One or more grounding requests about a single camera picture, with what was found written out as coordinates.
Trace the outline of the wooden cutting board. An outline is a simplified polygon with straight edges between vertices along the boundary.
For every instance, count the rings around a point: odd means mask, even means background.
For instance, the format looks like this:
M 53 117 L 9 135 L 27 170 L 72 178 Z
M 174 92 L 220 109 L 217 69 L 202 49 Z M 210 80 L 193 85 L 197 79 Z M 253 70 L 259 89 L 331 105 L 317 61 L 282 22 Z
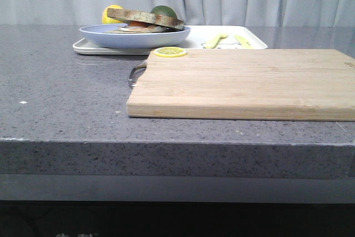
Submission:
M 354 121 L 354 59 L 334 49 L 150 54 L 130 117 Z

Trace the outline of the green lime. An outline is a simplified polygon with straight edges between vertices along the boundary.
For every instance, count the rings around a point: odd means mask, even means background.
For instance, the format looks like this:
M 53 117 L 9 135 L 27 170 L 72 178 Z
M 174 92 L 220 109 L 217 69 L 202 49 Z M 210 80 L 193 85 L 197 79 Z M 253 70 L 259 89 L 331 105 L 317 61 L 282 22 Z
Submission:
M 176 12 L 171 7 L 165 6 L 165 5 L 155 6 L 150 12 L 152 14 L 158 14 L 158 15 L 162 15 L 162 16 L 172 17 L 175 19 L 178 18 Z

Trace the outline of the light blue round plate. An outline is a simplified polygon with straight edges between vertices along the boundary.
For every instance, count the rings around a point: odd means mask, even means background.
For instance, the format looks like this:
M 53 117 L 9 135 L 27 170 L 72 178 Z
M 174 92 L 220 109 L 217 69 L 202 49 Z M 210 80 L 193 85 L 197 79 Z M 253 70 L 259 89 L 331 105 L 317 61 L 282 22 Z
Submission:
M 173 46 L 184 41 L 191 28 L 185 26 L 181 31 L 163 33 L 113 33 L 120 24 L 99 24 L 81 27 L 83 37 L 105 48 L 143 49 Z

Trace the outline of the fried egg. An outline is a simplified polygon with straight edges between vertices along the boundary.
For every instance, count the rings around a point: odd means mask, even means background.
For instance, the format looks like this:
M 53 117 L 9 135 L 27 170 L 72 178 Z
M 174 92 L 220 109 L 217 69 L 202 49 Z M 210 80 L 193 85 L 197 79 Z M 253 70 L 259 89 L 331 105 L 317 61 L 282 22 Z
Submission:
M 130 22 L 128 24 L 128 26 L 126 26 L 126 27 L 147 27 L 149 25 L 152 25 L 152 24 L 143 23 L 143 22 Z

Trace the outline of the bread slice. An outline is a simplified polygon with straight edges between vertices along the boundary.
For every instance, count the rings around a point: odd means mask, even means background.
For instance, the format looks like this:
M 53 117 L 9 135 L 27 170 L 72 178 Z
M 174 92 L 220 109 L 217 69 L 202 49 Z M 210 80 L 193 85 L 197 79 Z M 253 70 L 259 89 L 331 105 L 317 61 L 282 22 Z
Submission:
M 149 12 L 108 8 L 106 14 L 108 17 L 119 21 L 137 21 L 179 30 L 182 30 L 184 27 L 184 21 L 182 20 L 158 14 L 152 14 Z
M 107 33 L 164 33 L 168 30 L 167 27 L 149 25 L 147 27 L 118 27 L 114 30 L 109 30 Z

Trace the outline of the white bear-print tray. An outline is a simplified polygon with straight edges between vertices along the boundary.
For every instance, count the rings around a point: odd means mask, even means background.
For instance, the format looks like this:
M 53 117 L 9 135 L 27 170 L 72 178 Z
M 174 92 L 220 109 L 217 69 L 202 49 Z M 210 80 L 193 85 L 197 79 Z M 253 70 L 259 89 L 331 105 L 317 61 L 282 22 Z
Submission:
M 218 33 L 227 33 L 228 37 L 221 39 L 216 49 L 243 49 L 234 35 L 243 36 L 250 41 L 253 49 L 266 49 L 267 45 L 247 28 L 241 26 L 188 26 L 191 28 L 188 37 L 179 44 L 173 45 L 181 48 L 203 49 L 204 43 Z M 73 49 L 79 54 L 87 55 L 148 55 L 155 48 L 124 49 L 100 47 L 84 37 L 73 44 Z

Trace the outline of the yellow plastic knife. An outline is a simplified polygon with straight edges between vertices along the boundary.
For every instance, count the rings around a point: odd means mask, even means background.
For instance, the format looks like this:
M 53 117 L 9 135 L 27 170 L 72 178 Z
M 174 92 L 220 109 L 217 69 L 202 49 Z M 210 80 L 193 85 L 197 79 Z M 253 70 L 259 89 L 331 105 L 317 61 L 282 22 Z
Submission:
M 252 49 L 253 48 L 250 41 L 247 40 L 245 37 L 234 35 L 234 38 L 240 43 L 240 45 L 243 49 Z

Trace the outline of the yellow lemon slice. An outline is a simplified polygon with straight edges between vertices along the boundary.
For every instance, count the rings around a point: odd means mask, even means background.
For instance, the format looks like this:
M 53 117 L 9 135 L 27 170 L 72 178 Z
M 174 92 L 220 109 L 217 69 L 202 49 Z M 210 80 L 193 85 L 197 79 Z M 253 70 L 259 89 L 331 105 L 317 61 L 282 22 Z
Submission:
M 187 50 L 180 47 L 161 47 L 153 50 L 153 53 L 159 57 L 182 57 L 187 55 Z

